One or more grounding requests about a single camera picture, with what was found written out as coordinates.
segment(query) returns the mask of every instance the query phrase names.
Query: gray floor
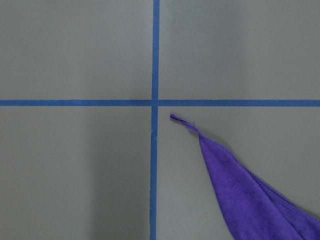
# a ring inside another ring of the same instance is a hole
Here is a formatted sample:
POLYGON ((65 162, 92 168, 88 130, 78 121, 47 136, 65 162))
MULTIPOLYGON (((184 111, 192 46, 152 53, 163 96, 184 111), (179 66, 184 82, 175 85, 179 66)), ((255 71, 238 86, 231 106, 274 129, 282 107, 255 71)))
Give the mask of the gray floor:
MULTIPOLYGON (((153 3, 0 0, 0 99, 139 99, 153 3)), ((160 1, 160 99, 320 99, 320 2, 160 1)), ((232 240, 195 123, 320 218, 320 109, 160 107, 157 240, 232 240)), ((147 240, 150 107, 0 107, 0 239, 147 240)))

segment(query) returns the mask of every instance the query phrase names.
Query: gray surface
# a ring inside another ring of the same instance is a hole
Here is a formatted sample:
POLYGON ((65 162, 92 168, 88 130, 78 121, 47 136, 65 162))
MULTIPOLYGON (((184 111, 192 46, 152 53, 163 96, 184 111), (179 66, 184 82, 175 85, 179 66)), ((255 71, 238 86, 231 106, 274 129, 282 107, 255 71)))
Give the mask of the gray surface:
POLYGON ((160 1, 160 99, 318 99, 319 1, 160 1))
POLYGON ((232 240, 201 154, 199 139, 169 114, 195 123, 250 171, 320 218, 319 108, 161 107, 157 240, 232 240))
POLYGON ((1 240, 149 239, 150 108, 0 108, 1 240))
POLYGON ((0 99, 150 98, 152 8, 0 0, 0 99))

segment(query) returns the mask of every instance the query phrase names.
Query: blue painter's tape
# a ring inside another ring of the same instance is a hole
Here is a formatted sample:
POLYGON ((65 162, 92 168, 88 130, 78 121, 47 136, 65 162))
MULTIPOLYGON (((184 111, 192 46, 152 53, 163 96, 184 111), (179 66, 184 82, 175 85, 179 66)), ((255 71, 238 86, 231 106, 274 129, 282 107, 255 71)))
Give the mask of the blue painter's tape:
POLYGON ((150 147, 150 240, 157 233, 157 165, 158 165, 158 97, 159 97, 159 27, 160 0, 153 0, 152 29, 152 94, 151 94, 151 147, 150 147))
POLYGON ((320 107, 320 100, 159 100, 161 107, 320 107))
POLYGON ((0 106, 151 106, 151 100, 0 100, 0 106))

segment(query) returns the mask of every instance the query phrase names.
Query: purple cloth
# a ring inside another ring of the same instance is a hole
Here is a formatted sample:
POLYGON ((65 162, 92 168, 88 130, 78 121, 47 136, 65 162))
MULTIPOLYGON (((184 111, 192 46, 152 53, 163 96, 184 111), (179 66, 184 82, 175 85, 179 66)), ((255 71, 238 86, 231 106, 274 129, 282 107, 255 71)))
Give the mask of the purple cloth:
POLYGON ((235 240, 320 240, 320 221, 248 171, 224 146, 199 135, 202 155, 225 223, 235 240))

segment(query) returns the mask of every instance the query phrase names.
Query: vertical tape strip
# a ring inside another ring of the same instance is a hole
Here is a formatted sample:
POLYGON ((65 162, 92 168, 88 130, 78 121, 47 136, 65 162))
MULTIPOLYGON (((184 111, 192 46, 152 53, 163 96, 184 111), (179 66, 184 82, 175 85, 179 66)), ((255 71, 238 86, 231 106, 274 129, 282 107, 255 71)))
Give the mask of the vertical tape strip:
POLYGON ((159 88, 159 23, 160 0, 153 0, 152 30, 152 97, 151 97, 151 153, 150 153, 150 240, 157 234, 157 138, 159 88))

